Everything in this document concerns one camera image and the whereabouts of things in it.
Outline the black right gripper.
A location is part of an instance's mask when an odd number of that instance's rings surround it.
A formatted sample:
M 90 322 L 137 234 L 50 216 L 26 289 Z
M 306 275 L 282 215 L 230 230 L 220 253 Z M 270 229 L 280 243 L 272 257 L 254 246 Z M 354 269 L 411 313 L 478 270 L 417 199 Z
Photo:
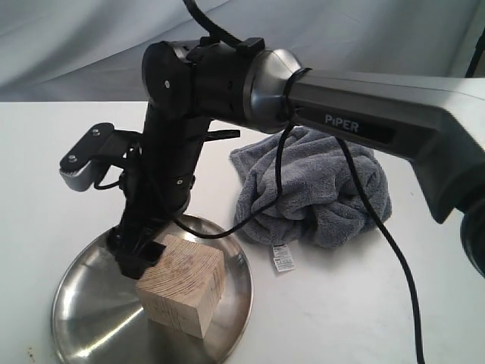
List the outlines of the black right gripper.
M 137 148 L 129 161 L 122 183 L 126 204 L 119 225 L 108 235 L 108 249 L 115 256 L 121 254 L 121 274 L 139 280 L 146 265 L 156 265 L 166 249 L 149 242 L 153 234 L 189 204 L 197 145 L 167 144 L 153 153 Z

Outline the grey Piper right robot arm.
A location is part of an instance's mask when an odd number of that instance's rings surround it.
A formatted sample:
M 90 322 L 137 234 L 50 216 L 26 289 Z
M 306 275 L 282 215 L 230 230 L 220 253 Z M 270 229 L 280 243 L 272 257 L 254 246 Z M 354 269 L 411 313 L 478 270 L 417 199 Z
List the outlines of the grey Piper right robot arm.
M 483 272 L 483 79 L 312 70 L 261 39 L 231 48 L 204 38 L 150 45 L 142 82 L 144 129 L 108 240 L 122 275 L 139 279 L 159 260 L 154 235 L 186 209 L 214 119 L 263 133 L 297 124 L 409 161 L 436 222 L 463 213 L 464 251 Z

